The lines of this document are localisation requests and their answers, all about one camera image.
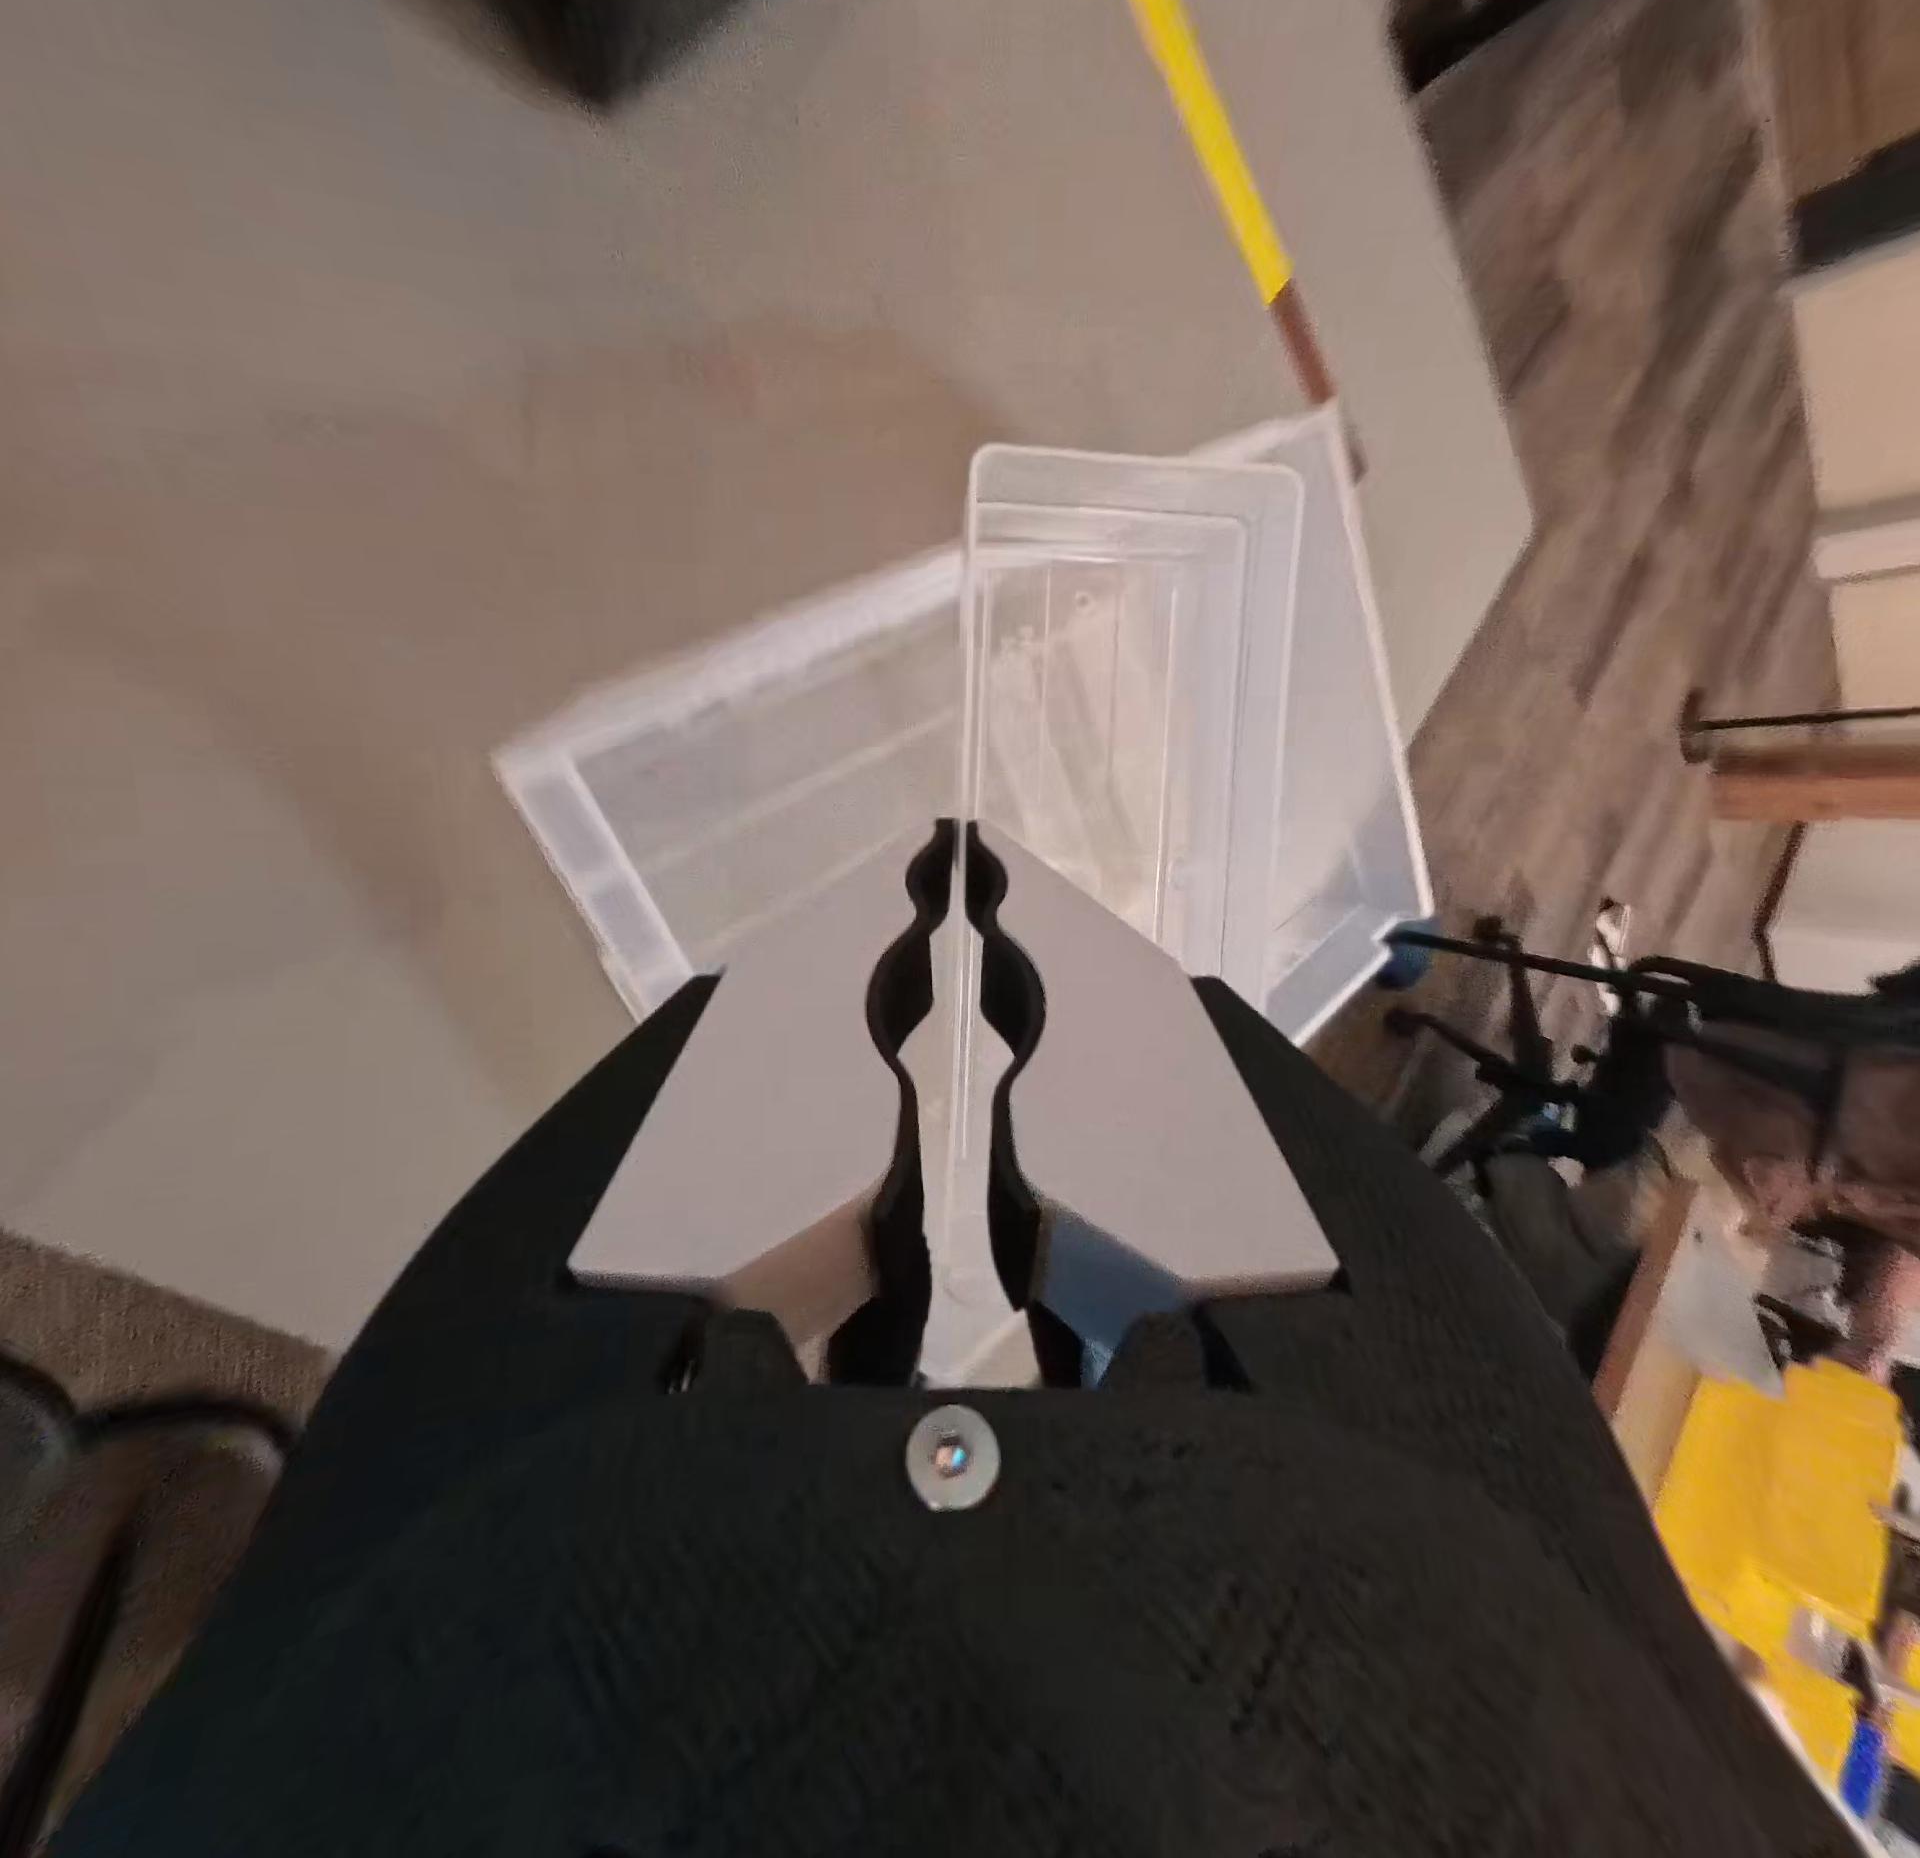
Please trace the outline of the black tripod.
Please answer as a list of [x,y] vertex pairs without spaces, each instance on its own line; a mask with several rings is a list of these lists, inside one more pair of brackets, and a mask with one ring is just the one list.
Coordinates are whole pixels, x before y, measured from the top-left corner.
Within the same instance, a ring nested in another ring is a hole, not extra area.
[[[1435,954],[1497,969],[1505,980],[1504,1053],[1425,1008],[1394,1006],[1383,1019],[1400,1038],[1427,1033],[1464,1056],[1489,1092],[1451,1139],[1427,1140],[1425,1160],[1444,1179],[1484,1174],[1504,1157],[1579,1174],[1635,1165],[1682,1104],[1674,1058],[1694,1061],[1709,1083],[1723,1079],[1783,1101],[1788,1132],[1803,1134],[1798,1151],[1813,1170],[1840,1160],[1846,1124],[1866,1115],[1872,1062],[1915,1079],[1915,980],[1908,977],[1840,995],[1683,959],[1543,959],[1526,953],[1493,914],[1477,918],[1466,939],[1402,924],[1386,947],[1379,983],[1387,988],[1411,985]],[[1590,987],[1612,1006],[1596,1047],[1554,1045],[1533,979]]]

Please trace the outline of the wooden table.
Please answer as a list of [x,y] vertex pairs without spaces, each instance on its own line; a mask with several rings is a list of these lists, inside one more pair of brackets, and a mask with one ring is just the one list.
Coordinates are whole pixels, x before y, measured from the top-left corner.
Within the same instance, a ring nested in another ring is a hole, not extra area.
[[1917,708],[1873,706],[1711,716],[1689,692],[1682,763],[1705,785],[1715,823],[1810,829],[1917,820]]

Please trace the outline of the clear plastic drawer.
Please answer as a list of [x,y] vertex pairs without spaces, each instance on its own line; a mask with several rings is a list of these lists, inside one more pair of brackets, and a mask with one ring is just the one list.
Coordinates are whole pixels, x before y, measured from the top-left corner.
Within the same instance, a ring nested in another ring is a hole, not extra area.
[[920,1378],[1042,1383],[985,1222],[970,1062],[968,826],[984,823],[1196,980],[1257,983],[1268,947],[1308,488],[1279,464],[987,447],[971,461],[962,731],[939,1014],[939,1189],[926,1196]]

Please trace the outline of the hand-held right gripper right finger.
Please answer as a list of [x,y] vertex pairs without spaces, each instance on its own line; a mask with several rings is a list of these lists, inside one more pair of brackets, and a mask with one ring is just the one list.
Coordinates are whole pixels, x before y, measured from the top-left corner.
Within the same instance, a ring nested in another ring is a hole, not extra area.
[[1339,1261],[1196,980],[968,824],[970,1061],[994,1277],[1039,1383],[1094,1390],[1143,1318],[1321,1294]]

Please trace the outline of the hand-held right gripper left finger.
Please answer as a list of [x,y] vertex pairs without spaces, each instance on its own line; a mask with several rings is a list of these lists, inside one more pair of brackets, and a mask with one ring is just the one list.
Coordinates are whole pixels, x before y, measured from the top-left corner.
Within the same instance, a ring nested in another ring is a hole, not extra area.
[[955,824],[800,900],[711,980],[569,1277],[773,1318],[834,1384],[907,1387],[931,1309],[920,1094]]

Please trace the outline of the yellow stack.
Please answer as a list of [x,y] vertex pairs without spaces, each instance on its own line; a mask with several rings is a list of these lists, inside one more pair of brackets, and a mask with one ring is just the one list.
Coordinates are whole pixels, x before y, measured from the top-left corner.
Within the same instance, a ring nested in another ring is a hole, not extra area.
[[1908,1448],[1896,1394],[1834,1360],[1779,1390],[1699,1378],[1651,1504],[1696,1615],[1754,1659],[1822,1780],[1860,1734],[1849,1653],[1876,1653]]

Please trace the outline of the yellow and brown pole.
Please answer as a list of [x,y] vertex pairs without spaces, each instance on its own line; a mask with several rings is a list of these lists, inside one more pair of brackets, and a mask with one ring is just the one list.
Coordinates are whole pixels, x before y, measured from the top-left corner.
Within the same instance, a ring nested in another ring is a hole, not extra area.
[[1311,409],[1337,404],[1298,269],[1236,130],[1188,0],[1122,0],[1215,214]]

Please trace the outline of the large clear plastic bin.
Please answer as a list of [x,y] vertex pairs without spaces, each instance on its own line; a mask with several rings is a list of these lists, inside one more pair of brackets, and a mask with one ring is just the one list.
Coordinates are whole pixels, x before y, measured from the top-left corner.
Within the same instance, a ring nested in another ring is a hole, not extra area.
[[[1308,490],[1262,977],[1224,980],[1303,1045],[1431,904],[1356,481],[1330,409],[1174,459],[1278,464]],[[968,488],[955,548],[620,680],[496,754],[636,1017],[955,819]]]

